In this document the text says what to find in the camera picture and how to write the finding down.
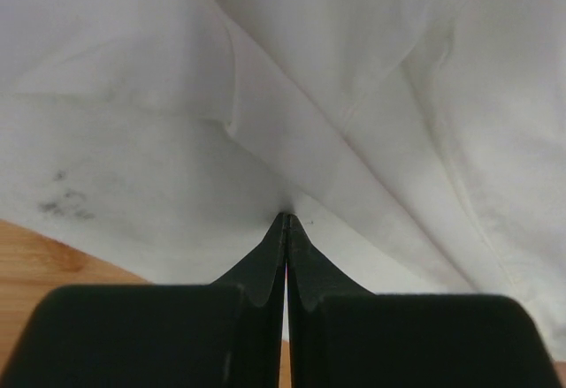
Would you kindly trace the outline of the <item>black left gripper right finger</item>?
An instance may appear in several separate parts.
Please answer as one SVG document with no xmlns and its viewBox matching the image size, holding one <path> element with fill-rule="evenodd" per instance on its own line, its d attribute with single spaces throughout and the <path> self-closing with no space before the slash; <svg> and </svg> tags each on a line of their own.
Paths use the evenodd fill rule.
<svg viewBox="0 0 566 388">
<path fill-rule="evenodd" d="M 536 326 L 514 300 L 483 294 L 376 294 L 286 219 L 295 387 L 556 387 Z"/>
</svg>

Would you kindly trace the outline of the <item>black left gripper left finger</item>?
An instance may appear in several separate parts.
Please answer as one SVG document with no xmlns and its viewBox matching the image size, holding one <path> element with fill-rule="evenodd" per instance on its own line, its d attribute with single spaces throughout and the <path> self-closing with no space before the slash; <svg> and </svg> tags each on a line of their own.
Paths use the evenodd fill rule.
<svg viewBox="0 0 566 388">
<path fill-rule="evenodd" d="M 286 218 L 207 285 L 66 285 L 35 307 L 11 387 L 275 387 Z"/>
</svg>

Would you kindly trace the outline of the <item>white t shirt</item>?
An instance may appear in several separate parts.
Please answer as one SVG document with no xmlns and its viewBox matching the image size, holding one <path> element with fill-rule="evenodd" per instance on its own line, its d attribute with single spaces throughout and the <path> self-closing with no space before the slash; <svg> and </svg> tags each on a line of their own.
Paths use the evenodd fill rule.
<svg viewBox="0 0 566 388">
<path fill-rule="evenodd" d="M 565 0 L 1 0 L 1 216 L 203 282 L 294 212 L 565 339 Z"/>
</svg>

